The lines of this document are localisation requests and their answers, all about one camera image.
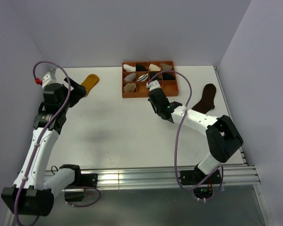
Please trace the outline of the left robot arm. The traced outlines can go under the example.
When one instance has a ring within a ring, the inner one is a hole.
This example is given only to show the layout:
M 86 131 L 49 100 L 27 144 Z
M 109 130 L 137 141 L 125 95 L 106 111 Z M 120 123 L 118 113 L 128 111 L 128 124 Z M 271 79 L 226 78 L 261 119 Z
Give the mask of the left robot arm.
M 78 84 L 64 79 L 68 85 L 55 79 L 43 79 L 44 101 L 40 103 L 33 123 L 33 138 L 25 159 L 12 187 L 5 187 L 1 198 L 12 213 L 19 215 L 47 216 L 52 210 L 55 197 L 67 186 L 77 188 L 83 177 L 78 165 L 64 164 L 53 179 L 44 181 L 51 151 L 57 141 L 69 108 L 88 95 L 91 88 L 86 82 Z

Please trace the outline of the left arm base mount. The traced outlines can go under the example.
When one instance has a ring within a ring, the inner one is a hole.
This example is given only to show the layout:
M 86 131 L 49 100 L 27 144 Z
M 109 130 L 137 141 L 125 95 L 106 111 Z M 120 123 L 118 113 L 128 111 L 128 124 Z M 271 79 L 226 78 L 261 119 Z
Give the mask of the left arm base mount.
M 80 181 L 77 184 L 70 184 L 66 187 L 66 190 L 64 192 L 64 198 L 66 202 L 82 202 L 85 195 L 86 195 L 86 189 L 79 189 L 75 190 L 78 187 L 97 187 L 98 182 L 98 174 L 92 173 L 92 174 L 82 174 Z

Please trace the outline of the dark brown sock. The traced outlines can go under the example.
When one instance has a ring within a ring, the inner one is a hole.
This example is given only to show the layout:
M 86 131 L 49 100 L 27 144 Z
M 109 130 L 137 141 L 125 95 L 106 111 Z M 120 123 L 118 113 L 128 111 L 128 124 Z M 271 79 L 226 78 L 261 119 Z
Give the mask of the dark brown sock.
M 192 107 L 192 110 L 202 114 L 208 113 L 215 108 L 214 100 L 216 95 L 216 87 L 214 84 L 206 84 L 202 91 L 200 101 Z

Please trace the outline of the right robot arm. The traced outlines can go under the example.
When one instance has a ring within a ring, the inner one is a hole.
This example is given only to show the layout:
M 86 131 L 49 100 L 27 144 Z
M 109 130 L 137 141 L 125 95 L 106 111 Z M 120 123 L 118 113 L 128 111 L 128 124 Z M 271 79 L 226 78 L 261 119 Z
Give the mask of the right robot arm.
M 243 145 L 243 139 L 229 116 L 215 117 L 188 110 L 181 103 L 169 102 L 161 88 L 150 88 L 148 95 L 155 114 L 161 119 L 178 124 L 179 129 L 184 125 L 206 137 L 209 153 L 194 168 L 197 182 L 206 183 L 211 172 L 226 163 Z

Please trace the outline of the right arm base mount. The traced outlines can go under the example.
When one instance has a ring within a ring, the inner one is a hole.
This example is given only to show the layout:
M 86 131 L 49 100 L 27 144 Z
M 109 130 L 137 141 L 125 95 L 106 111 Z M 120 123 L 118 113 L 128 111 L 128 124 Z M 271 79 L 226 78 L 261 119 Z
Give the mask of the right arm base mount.
M 178 179 L 183 190 L 192 191 L 198 202 L 205 203 L 223 190 L 224 168 L 221 166 L 208 175 L 194 169 L 181 170 Z

